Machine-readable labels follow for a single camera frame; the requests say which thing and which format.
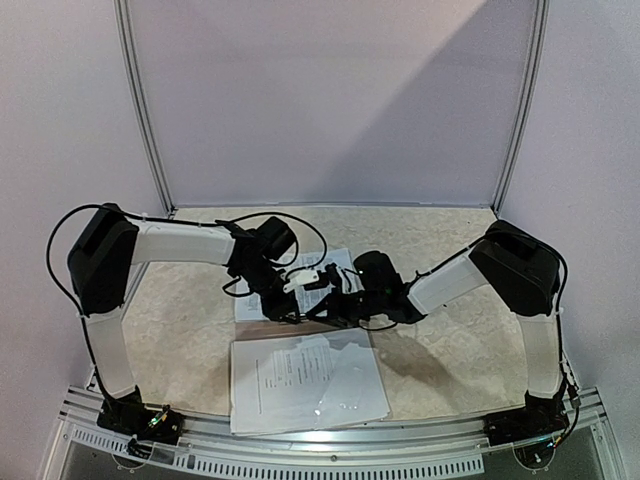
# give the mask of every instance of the white wall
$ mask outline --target white wall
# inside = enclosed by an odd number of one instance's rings
[[[491,203],[534,0],[130,3],[177,205]]]
[[[551,2],[503,216],[571,270],[566,348],[640,478],[640,3]]]
[[[74,310],[45,271],[47,236],[84,202],[160,203],[113,2],[4,0],[0,45],[0,478],[32,480],[67,386],[89,372]],[[83,221],[55,249],[65,280]]]

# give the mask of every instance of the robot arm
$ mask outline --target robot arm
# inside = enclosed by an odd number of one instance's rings
[[[492,444],[548,434],[567,425],[556,311],[559,259],[554,252],[504,221],[495,222],[481,238],[409,283],[403,283],[387,255],[367,252],[354,261],[363,291],[343,294],[334,288],[307,316],[339,327],[378,314],[412,324],[491,285],[520,323],[529,384],[524,409],[487,416],[487,434]],[[575,396],[575,385],[569,388]]]
[[[260,295],[267,318],[295,323],[299,321],[295,294],[285,292],[282,272],[274,260],[296,239],[276,217],[252,230],[224,221],[198,226],[131,217],[115,204],[100,207],[67,261],[85,339],[105,396],[98,425],[136,434],[141,440],[176,443],[183,417],[169,407],[157,413],[147,409],[129,366],[122,318],[130,267],[156,261],[225,266],[232,277],[243,278]]]
[[[325,272],[297,272],[290,277],[277,269],[274,260],[295,241],[286,223],[275,217],[245,231],[232,222],[185,225],[147,221],[131,219],[117,205],[100,208],[68,258],[86,340],[105,395],[105,410],[98,424],[125,434],[145,431],[143,437],[167,443],[175,443],[180,434],[179,414],[165,410],[161,417],[154,416],[155,412],[142,404],[121,326],[131,265],[163,261],[225,266],[232,277],[245,279],[250,290],[260,295],[264,315],[274,321],[300,321],[292,283],[313,284],[305,288],[331,283],[332,292],[306,316],[340,328],[358,326],[360,320],[378,314],[397,323],[415,323],[441,305],[489,284],[517,315],[529,372],[525,407],[487,416],[490,441],[505,443],[566,427],[562,406],[566,382],[560,370],[555,319],[559,261],[550,247],[498,221],[461,252],[408,283],[402,281],[387,255],[367,252],[354,261],[363,290],[345,294],[335,266],[328,266]]]

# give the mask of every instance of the vertical metal pole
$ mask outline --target vertical metal pole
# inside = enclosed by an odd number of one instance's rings
[[[524,130],[527,124],[527,117],[531,108],[536,77],[540,66],[542,43],[544,40],[548,11],[549,1],[537,0],[536,17],[531,33],[531,41],[529,43],[529,53],[525,67],[522,89],[520,92],[520,104],[518,106],[516,122],[514,124],[513,131],[511,132],[507,158],[491,205],[492,210],[498,217],[500,216],[500,211],[502,210],[507,196],[507,191],[509,190],[509,184],[511,183],[511,177],[513,176],[516,159],[518,157],[520,145],[522,144],[522,138],[524,137]]]
[[[153,180],[160,196],[160,201],[167,214],[173,211],[173,200],[169,190],[169,184],[165,175],[158,146],[151,128],[151,120],[147,108],[147,101],[142,87],[140,77],[140,69],[138,68],[138,59],[136,57],[135,42],[133,37],[133,29],[131,24],[131,13],[127,0],[115,0],[116,20],[118,30],[120,32],[120,43],[122,45],[122,54],[124,57],[125,69],[129,86],[131,88],[131,97],[140,126],[142,142],[147,153],[149,167],[153,175]]]

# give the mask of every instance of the paper sheet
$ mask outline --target paper sheet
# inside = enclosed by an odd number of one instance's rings
[[[298,259],[290,266],[287,267],[287,270],[292,268],[300,267],[303,265],[312,265],[320,259],[322,252],[313,252],[313,253],[301,253],[298,256]],[[285,254],[278,260],[278,263],[287,263],[292,258],[291,254]],[[351,255],[349,254],[349,249],[340,248],[337,250],[331,250],[327,252],[327,257],[324,261],[317,267],[319,270],[323,269],[326,265],[330,263],[335,263],[339,267],[353,269],[351,264]],[[352,291],[358,290],[360,283],[358,277],[351,273],[343,272],[346,276],[351,280]],[[349,284],[344,281],[342,289],[344,292],[348,292]],[[246,292],[247,291],[247,283],[242,280],[238,282],[236,285],[236,292]],[[318,304],[320,300],[322,300],[325,295],[327,295],[331,291],[331,287],[322,288],[320,290],[311,290],[306,291],[304,288],[296,289],[296,298],[298,299],[298,305],[300,306],[300,312],[306,313],[312,307]],[[244,321],[255,321],[255,320],[265,320],[265,317],[262,315],[262,305],[260,304],[260,296],[257,294],[250,295],[248,297],[237,298],[235,302],[235,319],[236,322],[244,322]]]
[[[234,342],[231,351],[234,434],[325,429],[389,414],[361,329]]]

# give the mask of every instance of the metal frame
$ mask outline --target metal frame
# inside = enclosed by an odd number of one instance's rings
[[[162,160],[158,151],[158,146],[153,134],[151,119],[148,110],[147,100],[142,87],[142,79],[140,69],[138,67],[138,58],[136,55],[135,41],[133,37],[133,28],[131,24],[131,13],[129,10],[129,2],[127,0],[115,0],[116,20],[120,33],[120,44],[122,46],[122,55],[124,65],[127,71],[127,79],[131,88],[131,97],[133,106],[138,118],[140,134],[142,135],[142,143],[147,154],[151,174],[156,184],[160,202],[166,213],[170,213],[174,208],[169,183],[167,181]]]
[[[581,400],[577,428],[592,429],[606,478],[624,479],[597,390],[582,392]],[[96,427],[101,405],[99,393],[69,388],[58,416],[55,447],[43,478],[59,478],[71,442],[127,457],[122,453],[127,437]],[[571,410],[569,402],[565,407]],[[462,473],[481,473],[482,454],[512,447],[490,446],[479,415],[237,437],[231,435],[228,417],[183,413],[187,419],[180,443],[175,447],[156,444],[150,463],[215,478],[373,480],[374,474],[368,472],[378,472],[378,480],[456,478]]]
[[[540,58],[542,56],[542,45],[548,13],[549,1],[537,0],[536,16],[531,32],[531,40],[529,42],[529,53],[527,56],[528,58],[522,88],[520,90],[520,103],[516,114],[516,122],[514,124],[513,131],[511,132],[507,158],[493,197],[493,204],[491,205],[496,216],[500,215],[504,205],[504,201],[509,190],[509,184],[511,183],[511,177],[513,176],[518,152],[520,151],[520,145],[522,144],[522,138],[524,137],[527,117],[529,116],[529,111],[531,109],[536,77],[538,76],[538,69],[540,67]]]

